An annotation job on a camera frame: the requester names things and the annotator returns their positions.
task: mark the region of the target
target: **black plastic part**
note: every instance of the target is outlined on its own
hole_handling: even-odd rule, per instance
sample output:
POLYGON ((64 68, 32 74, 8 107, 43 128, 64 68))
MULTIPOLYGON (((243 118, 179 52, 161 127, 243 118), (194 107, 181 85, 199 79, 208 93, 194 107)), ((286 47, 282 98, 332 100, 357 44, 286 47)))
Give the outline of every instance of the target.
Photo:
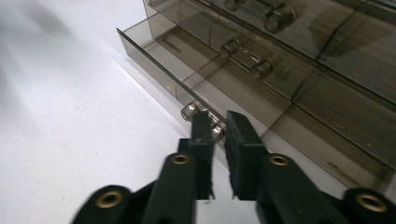
POLYGON ((370 189, 349 189, 342 201, 342 211, 351 223, 396 223, 396 206, 370 189))
POLYGON ((139 191, 131 194, 130 203, 126 209, 126 219, 128 224, 140 223, 149 202, 149 196, 154 188, 155 181, 146 185, 139 191))
POLYGON ((166 158, 142 224, 194 223, 195 168, 196 161, 190 153, 174 153, 166 158))
POLYGON ((131 192, 121 186, 107 186, 97 190, 82 206, 73 221, 74 224, 119 224, 125 223, 127 217, 124 211, 128 208, 131 192))
POLYGON ((244 115, 228 111, 226 127, 225 152, 233 195, 242 201, 256 201, 262 157, 268 151, 244 115))
POLYGON ((192 118, 189 152, 197 160, 197 199, 208 200, 213 196, 212 159, 214 140, 211 123, 207 112, 201 112, 192 118))
POLYGON ((264 156, 262 182, 284 223, 349 223, 289 157, 275 153, 264 156))

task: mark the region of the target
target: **brass screw hole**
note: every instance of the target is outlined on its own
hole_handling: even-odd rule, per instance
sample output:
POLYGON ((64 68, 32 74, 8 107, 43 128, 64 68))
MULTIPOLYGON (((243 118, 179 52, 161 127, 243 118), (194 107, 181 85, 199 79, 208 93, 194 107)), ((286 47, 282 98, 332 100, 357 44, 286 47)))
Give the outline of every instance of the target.
POLYGON ((97 200, 96 205, 101 208, 111 208, 122 201, 122 194, 118 190, 111 190, 102 194, 97 200))
POLYGON ((281 156, 273 156, 270 158, 270 162, 275 164, 275 165, 288 165, 289 161, 286 160, 286 158, 281 157, 281 156))
POLYGON ((388 210, 386 204, 370 194, 359 194, 358 196, 356 196, 356 200, 361 206, 373 212, 382 213, 388 210))
POLYGON ((186 164, 187 162, 189 162, 189 158, 187 156, 177 155, 172 157, 172 163, 174 164, 182 165, 186 164))

